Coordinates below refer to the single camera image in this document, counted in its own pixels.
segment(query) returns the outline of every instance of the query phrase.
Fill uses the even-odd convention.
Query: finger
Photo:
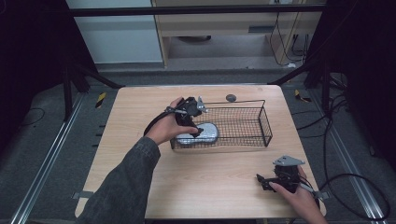
[[[181,101],[181,99],[183,99],[183,97],[178,97],[176,100],[174,100],[174,101],[172,101],[172,103],[170,104],[170,106],[172,106],[172,107],[176,107],[177,106],[177,104],[178,104],[178,102],[180,102]]]
[[[178,128],[179,133],[198,133],[198,129],[189,126],[179,126]]]
[[[305,174],[303,168],[301,166],[297,166],[297,169],[298,169],[299,175],[306,179],[306,174]]]
[[[288,199],[291,193],[283,188],[282,186],[278,185],[277,183],[270,182],[271,188],[273,188],[276,192],[282,195],[285,199]]]

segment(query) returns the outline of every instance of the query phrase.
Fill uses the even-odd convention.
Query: aluminum rail
[[[316,91],[309,91],[310,95],[313,96],[313,101],[315,102],[318,110],[320,111],[321,115],[324,115],[323,110],[321,109],[322,107],[320,106],[320,97],[319,93]],[[359,170],[358,166],[356,163],[353,161],[352,157],[350,154],[347,152],[347,147],[344,145],[344,142],[342,141],[339,133],[335,129],[334,125],[330,128],[329,131],[330,137],[332,138],[332,141],[334,143],[334,149],[338,154],[338,157],[341,160],[341,163],[343,163],[344,169],[348,173],[352,173],[355,175],[361,175],[361,171]],[[356,194],[358,195],[359,199],[361,200],[361,204],[364,208],[364,211],[366,212],[368,217],[372,218],[381,218],[384,216],[381,208],[378,205],[378,202],[375,199],[375,196],[370,190],[369,185],[362,179],[357,179],[355,177],[350,178],[351,184],[356,191]],[[376,224],[388,224],[386,220],[384,221],[372,221],[372,223]]]
[[[18,207],[14,216],[12,217],[10,223],[12,224],[22,224],[25,223],[27,218],[32,211],[33,206],[35,205],[35,201],[38,198],[41,190],[46,183],[46,180],[50,174],[53,164],[55,163],[59,152],[64,144],[66,136],[68,135],[74,121],[76,120],[78,111],[81,108],[81,103],[84,99],[85,93],[79,93],[77,99],[75,101],[75,105],[73,106],[75,109],[71,114],[69,120],[65,121],[61,127],[61,130],[58,132],[55,140],[52,143],[49,152],[47,153],[47,157],[44,159],[40,170],[38,170],[37,175],[35,176],[35,180],[27,191],[21,205]]]
[[[44,10],[41,13],[72,17],[144,16],[177,14],[220,14],[260,12],[317,12],[329,9],[326,4],[293,5],[236,5],[236,6],[192,6],[192,7],[113,7],[72,8],[69,10]]]

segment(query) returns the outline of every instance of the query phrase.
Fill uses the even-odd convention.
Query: human hand
[[[182,97],[174,100],[170,106],[176,107]],[[163,119],[158,120],[148,131],[146,137],[151,138],[157,145],[171,140],[181,133],[198,133],[198,129],[194,127],[179,126],[175,120],[175,114],[169,114]]]
[[[301,177],[306,178],[306,174],[303,169],[298,166],[299,174]],[[290,193],[288,190],[283,188],[277,183],[270,183],[270,186],[278,192],[289,204],[293,207],[294,211],[307,223],[327,223],[324,216],[321,214],[314,197],[311,193],[303,189],[301,186],[297,187],[295,193]]]

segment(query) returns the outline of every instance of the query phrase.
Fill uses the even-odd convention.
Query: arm
[[[306,178],[306,174],[303,169],[299,166],[300,176]],[[282,186],[276,183],[270,183],[271,187],[282,195],[289,204],[293,207],[294,211],[307,223],[310,224],[325,224],[327,223],[324,216],[321,214],[314,198],[311,193],[302,187],[298,187],[295,193],[290,193]]]
[[[107,175],[76,223],[143,223],[152,174],[161,156],[158,145],[178,134],[197,132],[193,127],[178,126],[173,114],[160,119]]]

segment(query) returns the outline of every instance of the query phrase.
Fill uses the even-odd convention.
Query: gray sleeve
[[[87,201],[76,223],[143,223],[160,156],[154,141],[142,137]]]

